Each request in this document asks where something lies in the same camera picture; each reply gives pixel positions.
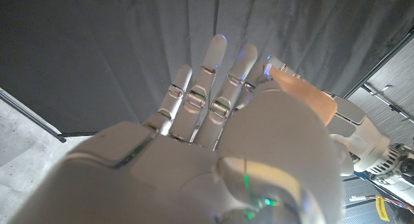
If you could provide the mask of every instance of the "white robotic arm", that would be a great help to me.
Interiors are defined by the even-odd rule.
[[[119,123],[64,156],[12,223],[337,223],[334,143],[317,113],[270,76],[287,68],[254,64],[253,45],[189,142],[226,44],[213,37],[186,95],[183,66],[143,125]]]
[[[378,186],[414,205],[414,152],[403,144],[389,145],[366,114],[350,101],[332,95],[337,112],[327,128],[337,146],[346,146],[350,157],[342,171],[364,172]]]

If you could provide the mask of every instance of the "metal frame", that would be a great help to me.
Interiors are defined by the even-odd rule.
[[[60,142],[66,142],[65,137],[54,131],[52,128],[47,126],[44,122],[39,120],[35,117],[32,113],[27,111],[24,107],[18,104],[16,101],[12,100],[4,91],[0,91],[0,99],[8,104],[10,107],[15,109],[16,111],[20,112],[22,115],[27,117],[29,120],[33,121],[33,123],[37,124],[39,127],[44,129],[46,132],[50,133],[54,138],[58,139]]]
[[[388,62],[400,49],[402,49],[412,38],[414,38],[414,27],[408,31],[400,39],[400,41],[358,82],[350,91],[348,91],[343,97],[348,99],[357,89],[363,86],[364,83],[372,77],[385,63]]]
[[[414,124],[414,117],[412,117],[408,112],[404,111],[401,107],[398,107],[395,103],[390,101],[381,91],[375,89],[371,84],[365,83],[361,86],[364,90],[371,94],[371,96],[376,97],[377,99],[381,100],[383,103],[387,104],[391,108],[392,111],[396,111],[400,115],[402,115],[405,120],[409,120],[411,123]]]

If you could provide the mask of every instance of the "cable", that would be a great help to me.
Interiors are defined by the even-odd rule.
[[[351,196],[351,198],[349,200],[350,201],[361,201],[361,200],[365,200],[365,199],[376,199],[376,195],[358,196],[358,197],[357,196]],[[396,205],[398,207],[402,207],[402,208],[408,209],[410,211],[414,211],[414,207],[407,204],[407,203],[398,201],[396,199],[386,198],[386,197],[383,197],[382,199],[384,199],[384,201],[387,201],[388,203],[391,203],[391,204]]]
[[[374,181],[370,180],[369,178],[366,179],[366,181],[370,182],[375,188],[383,191],[385,194],[388,194],[389,196],[391,196],[392,198],[399,200],[403,203],[408,203],[407,201],[404,201],[404,199],[402,199],[401,197],[395,195],[394,193],[392,193],[390,190],[383,188],[381,186],[378,186],[376,183],[374,183]]]

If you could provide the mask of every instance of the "concrete floor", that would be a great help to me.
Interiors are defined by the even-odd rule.
[[[88,137],[61,143],[0,100],[0,224],[36,189],[52,165]]]

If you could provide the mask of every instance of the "robot finger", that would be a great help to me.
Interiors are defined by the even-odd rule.
[[[215,100],[211,104],[208,114],[205,116],[194,138],[194,143],[211,150],[213,149],[221,129],[239,96],[245,78],[256,59],[257,49],[253,45],[247,45],[239,53],[227,75],[227,79],[224,80]]]
[[[146,120],[143,125],[147,126],[157,133],[166,135],[175,115],[177,114],[182,97],[186,92],[188,82],[191,78],[191,67],[182,65],[174,81],[168,88],[160,108],[157,113]]]
[[[253,97],[253,91],[257,86],[257,81],[263,76],[263,69],[265,64],[263,62],[257,62],[253,65],[250,73],[248,73],[246,82],[240,90],[239,98],[237,99],[234,110],[244,108],[247,103]]]
[[[285,69],[286,72],[289,71],[294,73],[284,63],[280,62],[275,56],[269,55],[267,57],[267,63],[272,64],[278,69]],[[263,62],[257,62],[254,64],[252,70],[247,76],[246,83],[243,85],[243,88],[240,91],[239,98],[237,99],[236,105],[234,106],[234,111],[240,110],[247,105],[247,103],[253,98],[253,91],[255,90],[256,86],[272,80],[272,77],[268,73],[268,70],[266,71],[266,64]]]
[[[169,135],[174,139],[187,142],[190,140],[206,103],[206,97],[210,93],[217,69],[223,60],[226,47],[226,38],[220,34],[211,40],[197,78],[169,130]]]
[[[291,68],[289,68],[286,64],[284,64],[283,62],[281,62],[279,59],[277,59],[275,56],[269,55],[267,57],[267,63],[271,63],[273,65],[273,67],[287,73],[290,74],[296,78],[301,78],[301,76],[299,74],[297,74],[296,72],[294,72]]]
[[[255,97],[257,94],[263,92],[263,91],[270,91],[270,90],[282,90],[281,86],[278,84],[277,81],[273,80],[273,78],[270,76],[269,71],[273,67],[271,63],[267,63],[264,65],[264,78],[260,77],[259,81],[256,85],[256,88],[253,92],[253,97]]]

